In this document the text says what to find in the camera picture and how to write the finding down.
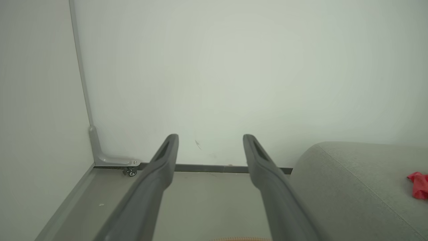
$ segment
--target wall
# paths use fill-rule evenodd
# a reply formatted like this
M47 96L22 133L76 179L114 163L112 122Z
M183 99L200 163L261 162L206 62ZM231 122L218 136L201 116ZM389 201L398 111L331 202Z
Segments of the wall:
M93 164L67 0L0 1L0 240L32 241Z
M76 0L106 153L245 166L254 134L281 167L312 144L428 145L428 2Z

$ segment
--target gray floor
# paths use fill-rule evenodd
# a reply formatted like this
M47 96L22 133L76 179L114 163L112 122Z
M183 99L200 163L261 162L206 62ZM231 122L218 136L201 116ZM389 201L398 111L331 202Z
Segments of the gray floor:
M120 170L92 172L94 179L55 240L91 241L136 180ZM160 205L153 241L209 241L241 236L270 238L260 193L248 174L174 174Z

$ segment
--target gray sofa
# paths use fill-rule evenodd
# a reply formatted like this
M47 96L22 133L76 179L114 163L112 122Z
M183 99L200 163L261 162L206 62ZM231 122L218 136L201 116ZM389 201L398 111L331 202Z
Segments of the gray sofa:
M334 241L428 240L428 200L412 197L413 172L428 174L428 149L323 142L290 181Z

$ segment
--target red object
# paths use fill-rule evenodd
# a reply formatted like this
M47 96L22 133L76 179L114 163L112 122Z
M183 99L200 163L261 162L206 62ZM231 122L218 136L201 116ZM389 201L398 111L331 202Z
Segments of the red object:
M407 176L413 182L413 197L417 199L428 199L428 175L414 172Z

